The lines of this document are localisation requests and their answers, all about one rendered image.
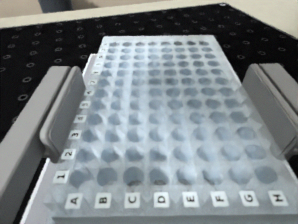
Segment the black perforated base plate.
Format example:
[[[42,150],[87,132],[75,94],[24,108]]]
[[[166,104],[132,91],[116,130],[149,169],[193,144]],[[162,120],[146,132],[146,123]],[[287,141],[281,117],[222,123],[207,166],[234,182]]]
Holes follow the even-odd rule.
[[[298,83],[298,38],[226,2],[0,28],[0,144],[52,66],[83,74],[103,37],[213,35],[242,83],[280,64]]]

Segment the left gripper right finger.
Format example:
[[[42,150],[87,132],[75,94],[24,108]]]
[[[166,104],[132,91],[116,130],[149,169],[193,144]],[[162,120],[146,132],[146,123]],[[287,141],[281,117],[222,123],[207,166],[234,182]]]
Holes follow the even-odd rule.
[[[274,63],[251,64],[242,85],[286,160],[298,155],[298,83]]]

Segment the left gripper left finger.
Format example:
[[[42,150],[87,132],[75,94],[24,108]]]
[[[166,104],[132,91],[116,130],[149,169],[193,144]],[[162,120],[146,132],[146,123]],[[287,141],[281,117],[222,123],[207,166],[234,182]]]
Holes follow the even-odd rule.
[[[82,98],[81,69],[52,66],[0,144],[0,224],[12,224],[41,158],[57,164]]]

